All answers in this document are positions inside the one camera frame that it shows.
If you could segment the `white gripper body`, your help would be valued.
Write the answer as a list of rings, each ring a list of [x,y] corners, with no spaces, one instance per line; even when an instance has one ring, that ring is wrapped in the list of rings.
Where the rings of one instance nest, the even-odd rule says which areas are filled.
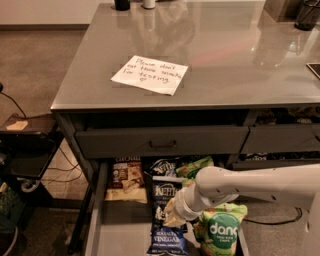
[[[200,193],[195,184],[182,188],[174,197],[174,213],[186,221],[196,219],[208,207],[209,199]]]

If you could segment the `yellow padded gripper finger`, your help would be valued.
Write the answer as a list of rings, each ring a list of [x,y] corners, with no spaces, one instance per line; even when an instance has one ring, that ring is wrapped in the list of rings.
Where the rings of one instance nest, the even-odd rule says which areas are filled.
[[[175,199],[174,198],[171,198],[167,205],[165,206],[164,208],[164,213],[169,215],[169,214],[174,214],[176,212],[176,209],[175,209]]]
[[[186,224],[186,220],[175,214],[168,215],[163,222],[164,226],[167,226],[170,228],[181,227],[185,224]]]

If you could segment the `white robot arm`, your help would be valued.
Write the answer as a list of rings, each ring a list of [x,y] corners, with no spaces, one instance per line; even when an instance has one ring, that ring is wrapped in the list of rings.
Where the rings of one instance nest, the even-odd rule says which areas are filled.
[[[319,256],[320,169],[317,164],[230,171],[209,166],[198,171],[195,181],[179,190],[165,207],[164,224],[177,227],[196,219],[203,210],[247,196],[305,209],[309,218],[301,256]]]

